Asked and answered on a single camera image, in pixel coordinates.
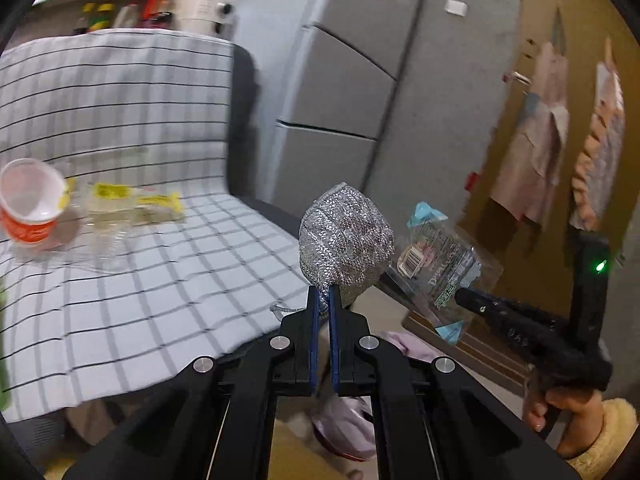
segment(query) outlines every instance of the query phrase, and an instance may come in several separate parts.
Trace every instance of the human hand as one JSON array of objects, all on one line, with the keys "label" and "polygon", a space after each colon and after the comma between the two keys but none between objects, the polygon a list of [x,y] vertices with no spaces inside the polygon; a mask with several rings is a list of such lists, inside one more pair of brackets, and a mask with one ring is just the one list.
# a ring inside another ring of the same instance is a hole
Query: human hand
[{"label": "human hand", "polygon": [[596,441],[604,421],[602,393],[591,389],[560,386],[542,394],[538,389],[527,391],[522,409],[522,420],[533,431],[545,427],[545,415],[549,405],[573,413],[556,450],[560,456],[570,459],[587,451]]}]

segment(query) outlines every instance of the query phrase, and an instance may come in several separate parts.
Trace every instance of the red and white cup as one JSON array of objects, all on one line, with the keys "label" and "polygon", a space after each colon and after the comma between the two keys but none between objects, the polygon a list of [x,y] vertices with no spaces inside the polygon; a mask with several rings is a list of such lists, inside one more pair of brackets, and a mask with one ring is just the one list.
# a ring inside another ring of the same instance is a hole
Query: red and white cup
[{"label": "red and white cup", "polygon": [[51,234],[64,211],[64,177],[35,158],[18,158],[0,171],[0,222],[9,238],[37,244]]}]

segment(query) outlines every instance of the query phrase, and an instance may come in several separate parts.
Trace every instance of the refrigerator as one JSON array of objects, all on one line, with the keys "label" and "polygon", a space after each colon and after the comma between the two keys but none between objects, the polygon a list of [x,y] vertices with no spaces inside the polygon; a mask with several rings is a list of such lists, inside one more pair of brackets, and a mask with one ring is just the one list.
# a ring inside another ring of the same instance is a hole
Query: refrigerator
[{"label": "refrigerator", "polygon": [[419,0],[238,0],[233,41],[254,58],[254,192],[302,216],[361,189]]}]

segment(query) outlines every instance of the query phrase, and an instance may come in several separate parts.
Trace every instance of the barcode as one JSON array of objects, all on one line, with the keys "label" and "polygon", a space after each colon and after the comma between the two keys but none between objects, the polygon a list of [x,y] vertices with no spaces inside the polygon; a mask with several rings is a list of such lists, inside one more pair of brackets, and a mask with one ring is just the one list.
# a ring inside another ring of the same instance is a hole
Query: barcode
[{"label": "barcode", "polygon": [[409,249],[408,253],[404,257],[404,261],[400,265],[402,273],[408,277],[414,277],[420,270],[420,264],[422,263],[422,251],[413,246]]}]

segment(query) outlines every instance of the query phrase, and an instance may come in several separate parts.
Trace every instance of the metal rivet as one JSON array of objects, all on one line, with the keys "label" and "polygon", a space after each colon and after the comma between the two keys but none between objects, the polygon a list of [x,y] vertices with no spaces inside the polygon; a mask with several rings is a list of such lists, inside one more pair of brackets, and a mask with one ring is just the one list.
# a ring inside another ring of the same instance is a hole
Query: metal rivet
[{"label": "metal rivet", "polygon": [[441,357],[436,361],[436,368],[443,374],[450,374],[456,369],[456,363],[448,357]]},{"label": "metal rivet", "polygon": [[380,341],[372,335],[366,335],[360,338],[358,341],[360,346],[362,346],[365,350],[373,350],[374,348],[378,348]]},{"label": "metal rivet", "polygon": [[283,335],[277,335],[276,337],[271,339],[271,341],[269,341],[271,348],[275,348],[276,350],[284,350],[287,346],[290,345],[290,343],[291,341],[289,341],[289,338]]},{"label": "metal rivet", "polygon": [[193,363],[193,369],[198,373],[205,374],[213,368],[213,359],[211,357],[199,357]]}]

